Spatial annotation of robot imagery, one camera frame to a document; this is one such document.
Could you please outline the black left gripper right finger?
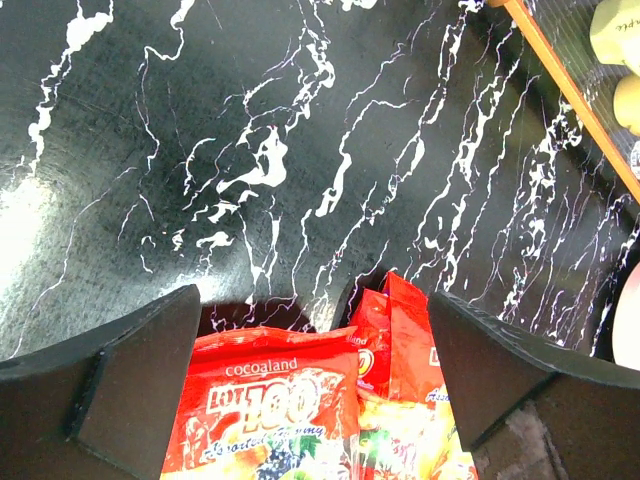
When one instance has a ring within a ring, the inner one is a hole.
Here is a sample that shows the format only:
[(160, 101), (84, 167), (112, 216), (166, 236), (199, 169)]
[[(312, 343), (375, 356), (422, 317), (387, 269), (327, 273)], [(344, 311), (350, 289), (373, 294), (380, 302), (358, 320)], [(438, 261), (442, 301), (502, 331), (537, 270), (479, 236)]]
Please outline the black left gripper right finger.
[(447, 292), (428, 302), (461, 447), (482, 479), (636, 479), (639, 374)]

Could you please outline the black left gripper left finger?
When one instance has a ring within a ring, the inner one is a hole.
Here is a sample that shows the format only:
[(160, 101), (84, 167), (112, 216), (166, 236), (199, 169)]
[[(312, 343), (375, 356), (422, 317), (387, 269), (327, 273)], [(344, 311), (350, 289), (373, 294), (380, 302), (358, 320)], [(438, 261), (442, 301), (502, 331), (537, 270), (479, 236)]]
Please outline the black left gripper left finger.
[(158, 478), (200, 315), (183, 286), (2, 362), (2, 478)]

